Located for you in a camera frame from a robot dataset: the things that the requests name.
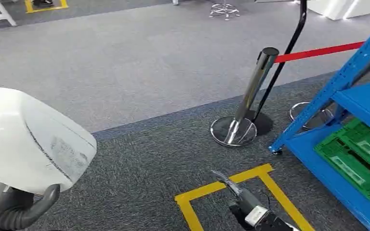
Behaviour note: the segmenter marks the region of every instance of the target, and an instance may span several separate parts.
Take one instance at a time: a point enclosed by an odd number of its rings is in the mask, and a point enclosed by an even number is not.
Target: chrome stool base
[[[290,113],[290,119],[295,120],[299,113],[308,105],[309,102],[302,102],[295,104],[289,111]],[[327,122],[329,122],[334,115],[330,110],[327,108],[320,110],[317,112],[311,119],[307,121],[306,124],[303,125],[303,128],[306,130],[311,130],[314,128],[321,127],[325,125]]]
[[[236,7],[233,5],[229,5],[226,3],[215,4],[211,8],[211,13],[209,15],[209,18],[213,18],[219,15],[225,15],[225,21],[229,21],[232,15],[240,16],[240,14],[238,13],[239,13],[239,10],[236,9]]]
[[[248,119],[238,123],[234,116],[225,116],[212,123],[211,135],[221,145],[240,147],[252,142],[256,138],[257,130]]]

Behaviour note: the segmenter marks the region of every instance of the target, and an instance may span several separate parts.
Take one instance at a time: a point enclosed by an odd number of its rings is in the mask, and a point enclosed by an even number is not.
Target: green plastic crate
[[[353,119],[336,132],[346,145],[370,164],[370,128],[359,119]]]
[[[360,129],[357,124],[360,124],[359,120],[351,121],[343,129],[328,136],[314,150],[370,200],[370,163],[352,148],[353,146],[357,146],[354,143],[363,141],[365,137],[358,140],[355,139],[351,145],[343,141],[343,137],[347,139],[346,141],[350,140],[349,137],[354,137],[354,127]],[[361,137],[360,134],[365,135],[364,128],[361,128],[361,131],[355,137]]]

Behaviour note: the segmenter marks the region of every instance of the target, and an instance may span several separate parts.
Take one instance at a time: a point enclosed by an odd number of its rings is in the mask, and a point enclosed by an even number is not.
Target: robotic claw
[[[239,187],[221,172],[212,170],[212,173],[236,197],[229,202],[229,209],[245,230],[299,231],[265,208],[249,190]]]

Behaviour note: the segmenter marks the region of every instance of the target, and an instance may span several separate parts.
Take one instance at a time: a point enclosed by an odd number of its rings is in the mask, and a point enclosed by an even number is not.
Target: blue shelving rack
[[[339,105],[337,110],[349,111],[370,127],[370,83],[349,87],[369,62],[370,38],[341,70],[335,73],[311,103],[280,134],[269,150],[275,153],[285,145],[370,230],[370,201],[313,150],[318,143],[342,127],[340,123],[342,118],[336,117],[336,123],[297,134],[300,128],[330,100]]]

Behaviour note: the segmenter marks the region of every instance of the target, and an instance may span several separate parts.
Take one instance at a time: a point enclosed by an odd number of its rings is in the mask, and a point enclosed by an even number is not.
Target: yellow floor tape
[[[37,9],[37,10],[33,9],[32,0],[25,0],[25,6],[26,6],[26,13],[52,11],[52,10],[64,9],[64,8],[69,7],[66,0],[60,0],[60,6],[53,6],[53,7],[42,8],[42,9]]]
[[[230,179],[236,183],[240,183],[245,180],[259,177],[272,192],[274,197],[280,202],[286,212],[296,222],[301,231],[314,231],[314,228],[308,223],[308,221],[302,216],[299,210],[293,205],[293,203],[288,199],[284,192],[269,176],[268,173],[272,170],[273,168],[270,164],[265,164],[233,175],[230,177]],[[214,182],[212,184],[208,184],[175,196],[175,201],[179,205],[191,231],[203,231],[203,228],[194,209],[192,208],[190,201],[196,198],[203,197],[210,193],[214,193],[224,188],[225,185],[223,185],[222,183]]]

